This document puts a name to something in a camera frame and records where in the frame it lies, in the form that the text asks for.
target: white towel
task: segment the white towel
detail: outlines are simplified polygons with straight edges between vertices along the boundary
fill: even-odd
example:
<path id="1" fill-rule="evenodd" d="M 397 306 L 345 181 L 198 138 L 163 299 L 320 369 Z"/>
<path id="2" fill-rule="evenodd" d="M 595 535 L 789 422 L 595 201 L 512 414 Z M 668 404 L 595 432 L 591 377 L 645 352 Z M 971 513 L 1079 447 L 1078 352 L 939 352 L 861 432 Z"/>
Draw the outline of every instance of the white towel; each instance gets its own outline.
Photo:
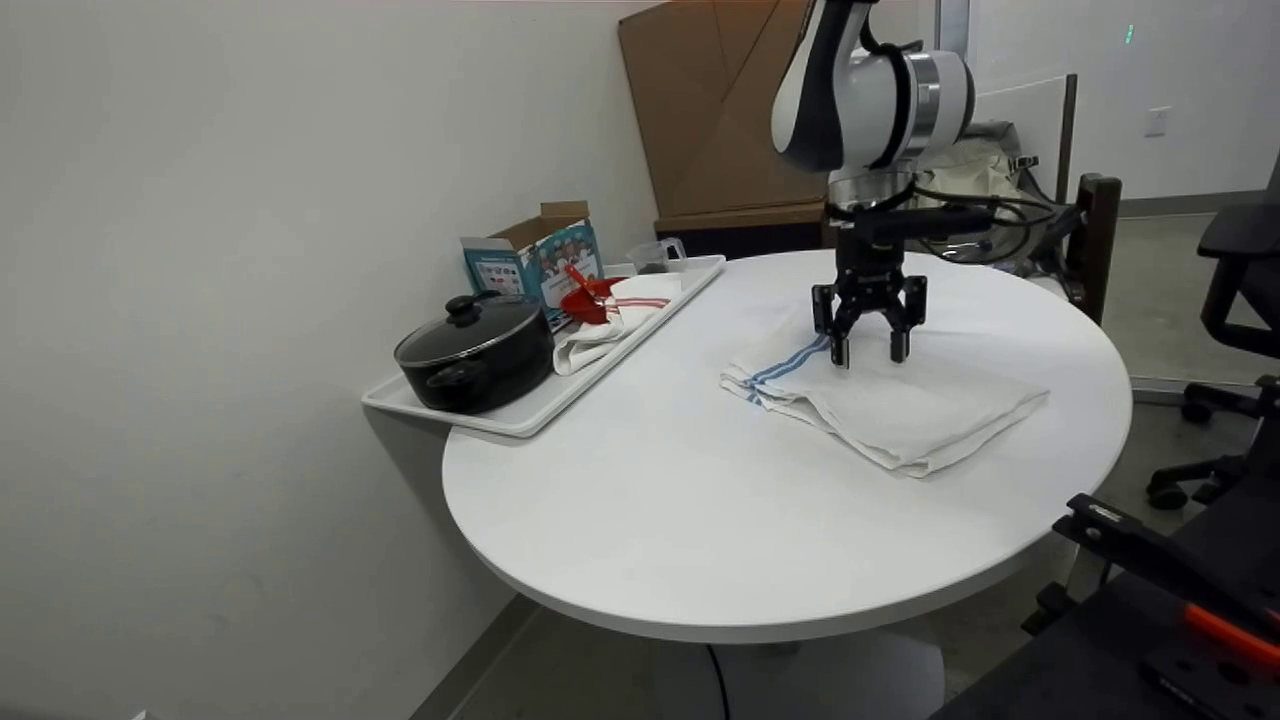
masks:
<path id="1" fill-rule="evenodd" d="M 571 330 L 557 336 L 557 372 L 571 377 L 600 355 L 610 355 L 620 338 L 627 338 L 645 320 L 651 320 L 659 306 L 668 306 L 679 294 L 679 276 L 657 270 L 657 276 L 627 276 L 611 282 L 605 306 L 610 322 L 581 322 Z"/>
<path id="2" fill-rule="evenodd" d="M 932 474 L 1032 414 L 1047 390 L 915 349 L 889 358 L 889 329 L 848 336 L 838 369 L 829 338 L 794 315 L 729 358 L 719 382 L 769 412 L 817 422 L 897 474 Z"/>

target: pot lid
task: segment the pot lid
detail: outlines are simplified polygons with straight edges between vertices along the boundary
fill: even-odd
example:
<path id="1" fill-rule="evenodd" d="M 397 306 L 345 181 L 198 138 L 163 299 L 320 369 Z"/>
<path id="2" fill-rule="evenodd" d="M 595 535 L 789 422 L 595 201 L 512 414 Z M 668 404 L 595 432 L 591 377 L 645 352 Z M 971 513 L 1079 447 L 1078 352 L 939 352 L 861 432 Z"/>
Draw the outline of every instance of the pot lid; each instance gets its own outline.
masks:
<path id="1" fill-rule="evenodd" d="M 444 303 L 444 320 L 408 330 L 397 343 L 401 364 L 439 364 L 458 355 L 471 355 L 506 336 L 516 336 L 524 322 L 542 320 L 538 306 L 524 299 L 501 294 L 501 299 L 477 299 L 477 294 L 458 294 Z"/>

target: white round table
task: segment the white round table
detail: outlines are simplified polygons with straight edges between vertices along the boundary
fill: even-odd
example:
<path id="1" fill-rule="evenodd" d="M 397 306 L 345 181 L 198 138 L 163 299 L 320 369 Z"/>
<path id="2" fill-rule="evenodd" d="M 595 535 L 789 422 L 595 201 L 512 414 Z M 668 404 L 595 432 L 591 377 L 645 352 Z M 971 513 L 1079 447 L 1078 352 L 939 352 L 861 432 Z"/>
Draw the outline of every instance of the white round table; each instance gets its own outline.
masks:
<path id="1" fill-rule="evenodd" d="M 1006 578 L 1126 447 L 1114 338 L 1036 282 L 908 257 L 927 276 L 912 352 L 1052 397 L 958 466 L 889 474 L 717 377 L 831 270 L 831 251 L 738 259 L 538 441 L 458 427 L 444 494 L 467 544 L 563 617 L 686 643 L 846 635 Z"/>

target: cardboard box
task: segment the cardboard box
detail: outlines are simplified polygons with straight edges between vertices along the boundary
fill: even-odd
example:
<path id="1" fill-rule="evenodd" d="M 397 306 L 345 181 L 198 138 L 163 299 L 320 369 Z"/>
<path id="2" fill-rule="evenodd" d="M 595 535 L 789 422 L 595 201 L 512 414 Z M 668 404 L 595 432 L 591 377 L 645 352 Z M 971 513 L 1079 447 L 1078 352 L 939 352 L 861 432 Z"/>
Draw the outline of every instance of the cardboard box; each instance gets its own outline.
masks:
<path id="1" fill-rule="evenodd" d="M 769 138 L 808 0 L 671 0 L 620 21 L 659 228 L 817 207 L 826 176 Z"/>
<path id="2" fill-rule="evenodd" d="M 600 276 L 600 249 L 584 201 L 543 203 L 542 216 L 494 234 L 465 234 L 467 278 L 480 290 L 524 294 L 563 322 L 562 299 L 577 289 L 563 262 Z"/>

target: office chair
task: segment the office chair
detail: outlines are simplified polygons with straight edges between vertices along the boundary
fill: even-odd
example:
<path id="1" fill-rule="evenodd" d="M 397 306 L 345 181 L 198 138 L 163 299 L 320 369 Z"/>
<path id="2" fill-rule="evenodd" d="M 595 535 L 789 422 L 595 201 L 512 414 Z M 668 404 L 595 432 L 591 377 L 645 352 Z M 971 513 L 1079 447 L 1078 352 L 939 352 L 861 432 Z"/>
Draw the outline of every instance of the office chair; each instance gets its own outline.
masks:
<path id="1" fill-rule="evenodd" d="M 1199 234 L 1199 257 L 1215 259 L 1205 329 L 1227 349 L 1262 352 L 1280 358 L 1280 203 L 1223 207 Z M 1269 329 L 1233 322 L 1227 313 L 1245 294 Z M 1280 379 L 1266 377 L 1262 397 L 1238 397 L 1208 382 L 1188 382 L 1179 412 L 1194 422 L 1208 422 L 1215 406 L 1242 414 L 1280 418 Z M 1205 462 L 1179 462 L 1152 472 L 1149 503 L 1183 509 L 1188 492 L 1179 484 L 1199 484 L 1198 501 L 1212 503 L 1248 466 L 1248 456 L 1222 456 Z"/>

